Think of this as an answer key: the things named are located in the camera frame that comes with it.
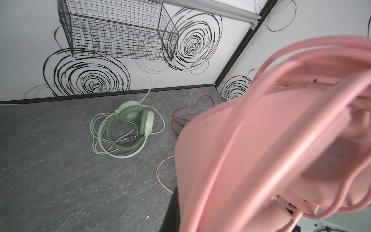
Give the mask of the pink headphones with cable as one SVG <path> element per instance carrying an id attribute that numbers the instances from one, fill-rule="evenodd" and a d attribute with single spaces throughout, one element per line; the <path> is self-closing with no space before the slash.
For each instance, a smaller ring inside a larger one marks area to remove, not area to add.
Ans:
<path id="1" fill-rule="evenodd" d="M 179 232 L 291 232 L 371 204 L 371 41 L 272 54 L 248 91 L 200 114 L 174 151 Z"/>

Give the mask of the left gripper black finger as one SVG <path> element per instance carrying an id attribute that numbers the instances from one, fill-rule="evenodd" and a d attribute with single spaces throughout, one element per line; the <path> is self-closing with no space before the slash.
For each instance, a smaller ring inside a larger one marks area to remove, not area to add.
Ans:
<path id="1" fill-rule="evenodd" d="M 180 209 L 178 187 L 175 188 L 171 197 L 164 221 L 159 232 L 178 232 L 180 227 Z"/>

